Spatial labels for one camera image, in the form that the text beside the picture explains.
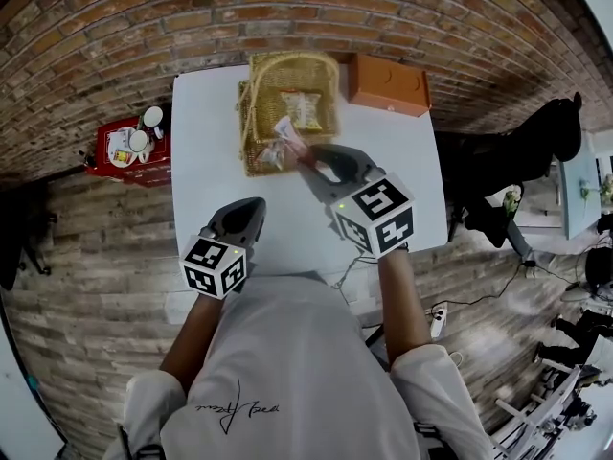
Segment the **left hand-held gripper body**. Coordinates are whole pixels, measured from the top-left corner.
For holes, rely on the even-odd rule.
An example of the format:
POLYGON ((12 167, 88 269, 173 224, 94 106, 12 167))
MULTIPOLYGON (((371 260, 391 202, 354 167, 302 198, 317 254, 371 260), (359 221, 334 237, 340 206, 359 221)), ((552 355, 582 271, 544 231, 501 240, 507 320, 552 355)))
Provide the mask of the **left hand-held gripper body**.
POLYGON ((253 266, 253 244, 246 238, 222 237, 212 229, 202 229, 181 253, 187 286, 217 300, 232 292, 241 293, 253 266))

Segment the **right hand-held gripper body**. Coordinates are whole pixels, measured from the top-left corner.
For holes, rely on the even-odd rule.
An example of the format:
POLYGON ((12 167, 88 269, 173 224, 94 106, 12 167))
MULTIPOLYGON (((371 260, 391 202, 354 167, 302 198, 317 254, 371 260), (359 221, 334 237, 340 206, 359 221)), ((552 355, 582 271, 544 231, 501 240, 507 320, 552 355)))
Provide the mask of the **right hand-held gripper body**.
POLYGON ((354 181, 320 178, 329 227, 363 253, 379 259, 414 234, 415 198, 394 173, 368 165, 354 181))

